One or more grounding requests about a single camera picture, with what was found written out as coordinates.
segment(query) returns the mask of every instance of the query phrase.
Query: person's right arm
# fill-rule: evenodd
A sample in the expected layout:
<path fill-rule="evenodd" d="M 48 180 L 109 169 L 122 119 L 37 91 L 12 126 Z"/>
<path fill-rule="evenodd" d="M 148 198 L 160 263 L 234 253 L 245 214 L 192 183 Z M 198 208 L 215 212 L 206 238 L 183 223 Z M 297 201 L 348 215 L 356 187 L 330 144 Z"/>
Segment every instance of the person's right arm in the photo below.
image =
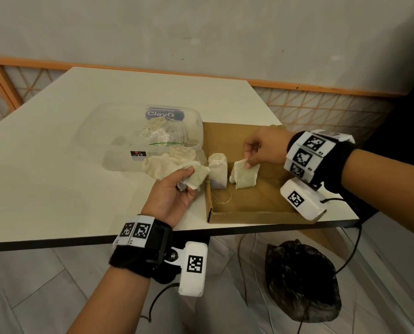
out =
<path fill-rule="evenodd" d="M 243 145 L 248 167 L 261 162 L 283 164 L 295 133 L 264 126 Z M 414 233 L 414 166 L 371 152 L 355 150 L 346 161 L 341 183 L 348 191 Z"/>

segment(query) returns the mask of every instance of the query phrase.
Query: person's left hand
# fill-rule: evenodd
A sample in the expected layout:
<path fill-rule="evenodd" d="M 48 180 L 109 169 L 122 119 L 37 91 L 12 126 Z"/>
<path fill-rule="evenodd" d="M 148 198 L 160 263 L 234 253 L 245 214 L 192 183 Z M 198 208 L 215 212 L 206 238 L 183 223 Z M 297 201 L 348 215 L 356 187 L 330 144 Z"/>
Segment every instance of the person's left hand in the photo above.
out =
<path fill-rule="evenodd" d="M 180 169 L 161 181 L 157 180 L 142 208 L 141 215 L 150 215 L 174 228 L 182 219 L 188 206 L 196 197 L 196 190 L 189 187 L 186 191 L 176 188 L 177 183 L 193 174 L 194 169 Z"/>

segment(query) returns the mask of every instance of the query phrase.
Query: orange metal frame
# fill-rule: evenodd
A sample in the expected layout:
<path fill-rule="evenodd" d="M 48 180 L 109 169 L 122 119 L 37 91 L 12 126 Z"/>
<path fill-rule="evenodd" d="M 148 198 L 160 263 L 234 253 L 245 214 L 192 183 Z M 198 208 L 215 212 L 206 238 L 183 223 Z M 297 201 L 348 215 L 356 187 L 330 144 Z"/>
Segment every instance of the orange metal frame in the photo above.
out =
<path fill-rule="evenodd" d="M 290 90 L 303 90 L 303 91 L 314 91 L 319 93 L 337 93 L 346 95 L 358 95 L 358 96 L 372 96 L 372 97 L 400 97 L 406 94 L 402 93 L 380 93 L 366 90 L 356 89 L 342 89 L 332 87 L 322 87 L 318 85 L 310 84 L 299 84 L 299 83 L 287 83 L 270 80 L 253 80 L 236 77 L 223 77 L 214 75 L 204 75 L 186 72 L 169 72 L 162 70 L 151 70 L 141 68 L 129 68 L 129 67 L 111 67 L 106 65 L 95 65 L 95 64 L 81 64 L 81 63 L 70 63 L 70 62 L 59 62 L 59 61 L 42 61 L 42 60 L 31 60 L 18 57 L 5 57 L 0 56 L 0 96 L 6 101 L 12 110 L 17 109 L 23 104 L 23 100 L 14 88 L 14 85 L 10 81 L 7 73 L 3 66 L 17 66 L 17 67 L 32 67 L 32 68 L 44 68 L 44 69 L 56 69 L 56 70 L 69 70 L 72 67 L 92 67 L 100 69 L 114 69 L 114 70 L 127 70 L 137 72 L 155 72 L 161 74 L 172 74 L 172 75 L 185 75 L 185 76 L 201 76 L 201 77 L 215 77 L 215 78 L 228 78 L 235 80 L 246 80 L 251 86 L 276 88 L 276 89 L 290 89 Z"/>

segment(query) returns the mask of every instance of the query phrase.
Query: black garbage bag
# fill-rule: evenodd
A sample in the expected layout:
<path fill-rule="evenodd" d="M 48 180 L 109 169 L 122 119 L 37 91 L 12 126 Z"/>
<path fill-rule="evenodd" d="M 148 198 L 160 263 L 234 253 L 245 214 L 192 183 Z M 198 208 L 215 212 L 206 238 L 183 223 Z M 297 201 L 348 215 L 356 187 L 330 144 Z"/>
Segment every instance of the black garbage bag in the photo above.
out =
<path fill-rule="evenodd" d="M 316 248 L 298 239 L 268 244 L 265 272 L 269 294 L 292 320 L 332 321 L 340 313 L 335 267 Z"/>

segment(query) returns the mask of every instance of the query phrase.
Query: wrist strap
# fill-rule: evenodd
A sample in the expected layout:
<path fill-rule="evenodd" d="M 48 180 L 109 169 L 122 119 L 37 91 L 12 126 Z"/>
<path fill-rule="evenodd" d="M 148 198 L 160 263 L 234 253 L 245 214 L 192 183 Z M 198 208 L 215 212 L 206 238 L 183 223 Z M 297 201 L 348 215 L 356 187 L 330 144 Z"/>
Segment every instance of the wrist strap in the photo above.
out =
<path fill-rule="evenodd" d="M 117 236 L 109 264 L 151 278 L 172 242 L 173 230 L 168 224 L 139 215 L 126 223 Z"/>
<path fill-rule="evenodd" d="M 327 190 L 338 193 L 344 165 L 354 150 L 353 142 L 351 135 L 301 131 L 288 143 L 284 168 L 315 190 L 324 182 Z"/>

